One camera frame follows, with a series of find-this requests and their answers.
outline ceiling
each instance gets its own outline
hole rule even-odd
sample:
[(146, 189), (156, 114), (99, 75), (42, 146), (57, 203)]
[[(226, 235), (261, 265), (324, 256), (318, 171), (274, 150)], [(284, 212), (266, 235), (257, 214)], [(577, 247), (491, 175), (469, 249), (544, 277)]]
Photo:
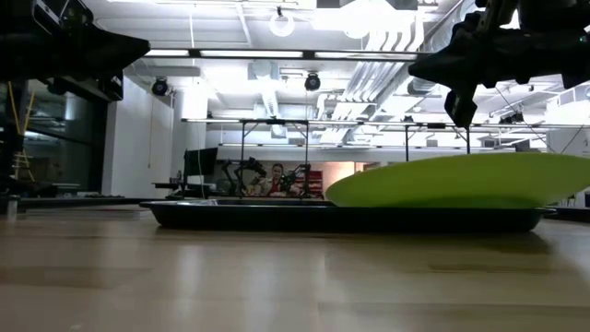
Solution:
[[(362, 39), (353, 39), (343, 30), (315, 29), (314, 22), (319, 21), (319, 18), (322, 18), (325, 23), (326, 18), (330, 18), (337, 12), (337, 9), (316, 9), (315, 0), (299, 2), (298, 9), (289, 9), (289, 6), (285, 6), (283, 13), (294, 18), (294, 30), (288, 37), (278, 37), (269, 28), (269, 20), (277, 12), (272, 4), (252, 6), (250, 5), (252, 3), (242, 2), (242, 5), (235, 5), (235, 3), (228, 4), (226, 1), (214, 6), (187, 6), (147, 3), (151, 0), (134, 1), (85, 0), (85, 3), (94, 12), (95, 22), (100, 27), (112, 32), (147, 39), (153, 48), (362, 50), (371, 47), (372, 43), (369, 35)], [(450, 38), (450, 27), (462, 17), (462, 10), (473, 7), (473, 2), (474, 0), (438, 0), (438, 7), (421, 10), (422, 36), (424, 33), (428, 36), (429, 30), (435, 29), (436, 32), (432, 34), (433, 39)], [(455, 11), (456, 15), (449, 16), (447, 25), (442, 24), (441, 28), (436, 28), (437, 22), (444, 18), (455, 5), (460, 5)], [(396, 22), (395, 13), (391, 14), (393, 16), (389, 20), (386, 19), (388, 18), (386, 15), (390, 14), (381, 13), (381, 16), (375, 14), (374, 17), (367, 17), (359, 13), (351, 15), (347, 23), (350, 26), (362, 27), (362, 24), (369, 24), (371, 20), (381, 18), (385, 19), (385, 22)], [(419, 35), (418, 28), (411, 27), (411, 31), (412, 38)], [(407, 37), (406, 31), (400, 30), (398, 36), (400, 38), (398, 43), (400, 43)], [(406, 50), (415, 51), (418, 46), (420, 45), (408, 46)], [(246, 60), (143, 59), (128, 68), (125, 73), (139, 76), (146, 85), (150, 85), (155, 80), (153, 73), (157, 72), (160, 75), (159, 69), (198, 68), (199, 78), (204, 79), (209, 87), (209, 110), (223, 115), (224, 112), (231, 113), (233, 110), (252, 110), (255, 105), (263, 103), (264, 95), (252, 80), (248, 80), (250, 63), (251, 61)], [(361, 63), (336, 61), (278, 60), (275, 63), (281, 73), (289, 72), (288, 75), (281, 75), (277, 83), (277, 103), (307, 104), (313, 107), (323, 94), (342, 94), (362, 66)], [(373, 78), (376, 79), (384, 70), (386, 67), (376, 66), (372, 69)], [(445, 87), (436, 87), (424, 95), (408, 95), (407, 83), (401, 84), (400, 88), (397, 86), (399, 82), (395, 82), (399, 79), (403, 80), (404, 70), (406, 70), (404, 67), (398, 68), (396, 74), (387, 77), (383, 89), (379, 90), (379, 97), (374, 100), (377, 104), (375, 109), (377, 112), (371, 115), (372, 119), (399, 121), (403, 116), (410, 114), (423, 119), (421, 121), (450, 122), (443, 110), (443, 96), (448, 90)], [(303, 87), (308, 72), (317, 72), (322, 79), (322, 87), (318, 91), (307, 92)], [(191, 76), (169, 77), (169, 82), (176, 89), (190, 86), (194, 80), (195, 78)], [(498, 84), (497, 88), (480, 87), (478, 89), (475, 98), (478, 113), (474, 122), (490, 121), (492, 115), (502, 115), (513, 107), (523, 111), (530, 123), (543, 121), (548, 100), (563, 92), (561, 78), (557, 76), (535, 78), (530, 84), (523, 86), (518, 86), (515, 82), (504, 82)]]

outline security camera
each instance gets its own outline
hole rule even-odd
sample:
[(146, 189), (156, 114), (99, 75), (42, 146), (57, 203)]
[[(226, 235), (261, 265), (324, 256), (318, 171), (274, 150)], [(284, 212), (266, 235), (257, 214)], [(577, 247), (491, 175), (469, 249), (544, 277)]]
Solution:
[(151, 92), (159, 97), (168, 96), (171, 92), (170, 86), (168, 85), (168, 79), (166, 77), (156, 78), (156, 83), (151, 87)]
[(317, 73), (309, 73), (305, 79), (305, 89), (308, 91), (316, 91), (320, 88), (322, 82), (317, 76)]

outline green frisbee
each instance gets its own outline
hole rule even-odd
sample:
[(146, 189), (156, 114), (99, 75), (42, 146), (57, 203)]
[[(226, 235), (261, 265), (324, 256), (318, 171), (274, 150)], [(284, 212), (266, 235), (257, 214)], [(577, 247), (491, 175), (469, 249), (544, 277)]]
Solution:
[(590, 160), (549, 153), (482, 153), (360, 172), (330, 186), (339, 207), (541, 208), (590, 186)]

